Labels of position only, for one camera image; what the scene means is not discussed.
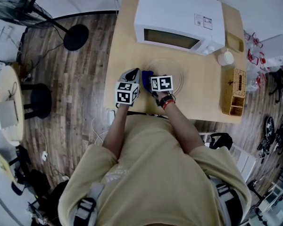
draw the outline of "microwave window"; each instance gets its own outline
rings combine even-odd
[[[144,29],[144,37],[146,41],[164,43],[187,49],[191,49],[196,43],[199,42],[197,39],[189,38],[179,34],[152,29]]]

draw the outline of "black stool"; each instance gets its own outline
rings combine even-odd
[[[25,113],[24,119],[39,117],[41,119],[49,116],[51,112],[51,92],[45,84],[21,85],[22,90],[31,90],[30,103],[23,106],[24,109],[32,109]]]

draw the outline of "label sticker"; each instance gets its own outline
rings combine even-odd
[[[210,30],[213,30],[213,24],[212,24],[212,19],[208,18],[208,17],[203,17],[203,21],[204,21],[204,27],[208,28]]]
[[[203,16],[195,14],[195,25],[203,27]]]

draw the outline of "wicker basket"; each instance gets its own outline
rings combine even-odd
[[[226,89],[222,112],[242,116],[246,91],[246,72],[233,68],[226,72]]]

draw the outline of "black fan base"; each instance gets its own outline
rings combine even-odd
[[[89,36],[88,28],[83,24],[77,24],[69,29],[64,37],[64,47],[69,51],[80,49],[87,41]]]

